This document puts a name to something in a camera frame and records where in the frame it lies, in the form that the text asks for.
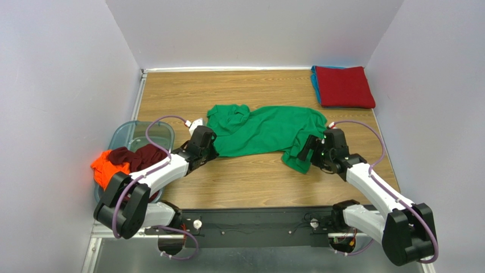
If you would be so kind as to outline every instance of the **folded red cloth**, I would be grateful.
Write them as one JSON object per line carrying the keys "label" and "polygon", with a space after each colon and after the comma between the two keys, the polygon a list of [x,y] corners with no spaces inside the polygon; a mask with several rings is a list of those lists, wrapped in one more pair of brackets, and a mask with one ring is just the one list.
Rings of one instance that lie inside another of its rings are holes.
{"label": "folded red cloth", "polygon": [[114,149],[109,153],[108,160],[113,165],[128,162],[130,163],[130,172],[137,172],[162,161],[166,157],[167,155],[162,150],[153,144],[147,144],[139,148],[136,152],[132,152],[126,147]]}
{"label": "folded red cloth", "polygon": [[323,107],[376,107],[363,67],[315,67],[315,74]]}

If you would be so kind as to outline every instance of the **laundry basket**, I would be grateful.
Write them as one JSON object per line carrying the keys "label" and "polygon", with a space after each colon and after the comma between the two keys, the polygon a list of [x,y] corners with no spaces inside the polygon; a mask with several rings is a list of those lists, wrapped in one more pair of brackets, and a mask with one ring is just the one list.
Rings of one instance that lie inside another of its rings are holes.
{"label": "laundry basket", "polygon": [[[139,148],[149,144],[145,137],[145,131],[151,122],[129,121],[121,125],[113,135],[108,149],[114,150],[120,147],[126,147],[128,150],[135,152]],[[174,146],[175,133],[172,127],[165,122],[158,122],[150,128],[150,139],[156,144],[171,150]],[[94,182],[94,198],[96,202],[101,199],[104,190]],[[152,203],[156,203],[163,195],[163,189],[158,191],[157,195],[150,197]]]}

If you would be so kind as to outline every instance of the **wooden table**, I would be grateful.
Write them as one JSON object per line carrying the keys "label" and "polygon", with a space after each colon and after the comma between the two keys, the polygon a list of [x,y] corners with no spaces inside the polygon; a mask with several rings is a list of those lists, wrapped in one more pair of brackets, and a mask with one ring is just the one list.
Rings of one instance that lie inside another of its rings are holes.
{"label": "wooden table", "polygon": [[[191,121],[206,117],[215,104],[246,104],[251,110],[266,105],[294,105],[319,110],[331,121],[355,119],[377,129],[371,110],[322,109],[310,82],[310,71],[234,71],[149,73],[138,120],[153,121],[175,114]],[[190,138],[182,122],[167,119],[175,131],[175,146]],[[370,163],[381,147],[360,125],[341,125],[351,153]],[[355,199],[369,201],[338,175],[317,167],[303,175],[281,161],[280,152],[239,158],[218,158],[166,187],[164,200],[180,208],[255,208],[265,206],[316,206]],[[386,158],[376,172],[398,190]]]}

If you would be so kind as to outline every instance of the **gray wall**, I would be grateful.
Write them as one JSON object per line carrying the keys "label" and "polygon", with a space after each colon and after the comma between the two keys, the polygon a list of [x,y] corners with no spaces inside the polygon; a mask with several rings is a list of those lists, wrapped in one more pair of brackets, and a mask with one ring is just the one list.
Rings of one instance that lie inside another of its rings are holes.
{"label": "gray wall", "polygon": [[141,68],[366,65],[402,0],[106,0]]}
{"label": "gray wall", "polygon": [[89,164],[129,119],[139,73],[103,1],[0,3],[1,272],[80,272]]}
{"label": "gray wall", "polygon": [[402,192],[434,211],[437,272],[483,272],[485,2],[406,0],[367,65]]}

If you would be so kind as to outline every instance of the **green t-shirt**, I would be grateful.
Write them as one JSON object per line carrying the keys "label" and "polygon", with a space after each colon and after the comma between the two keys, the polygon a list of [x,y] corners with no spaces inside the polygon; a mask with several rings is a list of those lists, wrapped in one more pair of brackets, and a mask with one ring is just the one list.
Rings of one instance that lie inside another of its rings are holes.
{"label": "green t-shirt", "polygon": [[217,134],[214,145],[219,156],[282,151],[283,162],[301,173],[310,168],[313,152],[304,162],[298,153],[309,135],[323,138],[327,123],[320,112],[296,106],[265,106],[251,112],[247,105],[216,105],[207,117],[207,126]]}

